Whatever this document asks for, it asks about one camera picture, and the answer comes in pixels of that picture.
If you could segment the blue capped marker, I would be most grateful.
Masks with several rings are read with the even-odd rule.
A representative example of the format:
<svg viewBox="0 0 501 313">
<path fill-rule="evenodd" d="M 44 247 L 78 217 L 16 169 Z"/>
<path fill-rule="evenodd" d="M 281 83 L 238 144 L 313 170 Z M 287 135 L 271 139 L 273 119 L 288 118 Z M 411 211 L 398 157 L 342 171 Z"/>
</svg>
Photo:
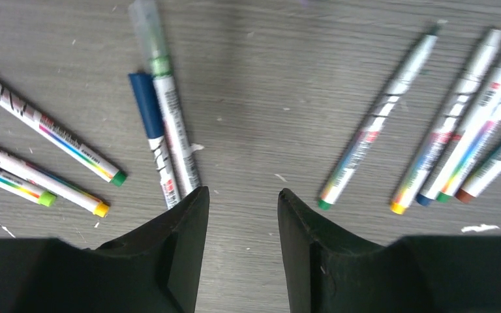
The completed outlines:
<svg viewBox="0 0 501 313">
<path fill-rule="evenodd" d="M 166 143 L 166 133 L 153 78 L 145 72 L 130 73 L 128 78 L 140 112 L 149 148 L 153 153 L 155 169 L 160 175 L 159 184 L 164 195 L 166 208 L 171 209 L 181 201 L 181 195 Z"/>
</svg>

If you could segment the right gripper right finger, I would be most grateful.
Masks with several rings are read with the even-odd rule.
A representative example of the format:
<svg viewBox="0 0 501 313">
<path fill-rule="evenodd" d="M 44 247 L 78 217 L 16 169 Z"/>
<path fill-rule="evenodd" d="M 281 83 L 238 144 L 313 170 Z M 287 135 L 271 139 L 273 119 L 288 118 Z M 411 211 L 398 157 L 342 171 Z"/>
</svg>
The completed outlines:
<svg viewBox="0 0 501 313">
<path fill-rule="evenodd" d="M 287 188 L 277 212 L 292 312 L 501 312 L 501 235 L 408 235 L 383 246 Z"/>
</svg>

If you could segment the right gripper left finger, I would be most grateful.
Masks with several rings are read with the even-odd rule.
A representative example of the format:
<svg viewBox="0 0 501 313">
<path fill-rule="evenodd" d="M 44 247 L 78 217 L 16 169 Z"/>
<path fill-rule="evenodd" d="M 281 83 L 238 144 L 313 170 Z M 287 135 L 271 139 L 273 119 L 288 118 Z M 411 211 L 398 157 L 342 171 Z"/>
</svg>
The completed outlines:
<svg viewBox="0 0 501 313">
<path fill-rule="evenodd" d="M 0 239 L 0 312 L 194 312 L 208 216 L 201 186 L 94 250 Z"/>
</svg>

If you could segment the clear capped green marker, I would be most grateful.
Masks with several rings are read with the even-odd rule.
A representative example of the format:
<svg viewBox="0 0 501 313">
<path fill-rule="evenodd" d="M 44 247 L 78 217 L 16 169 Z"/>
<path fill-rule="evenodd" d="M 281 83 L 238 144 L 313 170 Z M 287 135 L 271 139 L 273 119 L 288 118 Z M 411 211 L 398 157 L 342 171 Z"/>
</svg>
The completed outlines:
<svg viewBox="0 0 501 313">
<path fill-rule="evenodd" d="M 185 127 L 164 29 L 156 1 L 134 1 L 129 6 L 131 22 L 140 43 L 144 66 L 153 79 L 170 156 L 182 197 L 201 185 Z"/>
</svg>

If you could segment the magenta capped marker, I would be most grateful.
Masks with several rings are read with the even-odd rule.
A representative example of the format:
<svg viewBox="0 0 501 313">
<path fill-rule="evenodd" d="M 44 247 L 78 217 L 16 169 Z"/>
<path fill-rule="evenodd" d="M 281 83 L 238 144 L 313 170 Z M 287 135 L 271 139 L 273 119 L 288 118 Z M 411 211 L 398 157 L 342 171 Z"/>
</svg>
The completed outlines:
<svg viewBox="0 0 501 313">
<path fill-rule="evenodd" d="M 474 171 L 456 192 L 455 198 L 463 203 L 469 203 L 477 198 L 501 174 L 501 144 Z"/>
</svg>

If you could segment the purple capped marker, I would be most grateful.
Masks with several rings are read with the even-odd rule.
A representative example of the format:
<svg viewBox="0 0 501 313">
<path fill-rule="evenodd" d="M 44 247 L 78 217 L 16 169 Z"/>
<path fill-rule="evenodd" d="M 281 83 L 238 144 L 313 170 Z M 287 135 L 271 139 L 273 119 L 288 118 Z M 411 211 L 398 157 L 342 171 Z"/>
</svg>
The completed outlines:
<svg viewBox="0 0 501 313">
<path fill-rule="evenodd" d="M 418 192 L 417 203 L 427 206 L 436 199 L 500 100 L 501 56 L 470 101 L 468 110 L 448 141 L 444 154 Z"/>
</svg>

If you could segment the dark green capped marker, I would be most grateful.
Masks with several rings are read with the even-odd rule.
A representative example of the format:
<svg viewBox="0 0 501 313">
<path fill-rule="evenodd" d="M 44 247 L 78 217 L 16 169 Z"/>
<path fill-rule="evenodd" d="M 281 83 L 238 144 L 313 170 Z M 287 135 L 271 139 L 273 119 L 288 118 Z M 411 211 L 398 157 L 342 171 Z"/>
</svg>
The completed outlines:
<svg viewBox="0 0 501 313">
<path fill-rule="evenodd" d="M 438 193 L 436 201 L 445 203 L 455 195 L 458 188 L 462 185 L 467 175 L 471 172 L 472 168 L 479 160 L 482 150 L 487 145 L 488 139 L 495 133 L 500 123 L 501 100 L 498 106 L 493 110 L 491 117 L 476 135 L 475 140 L 463 155 L 447 183 Z"/>
</svg>

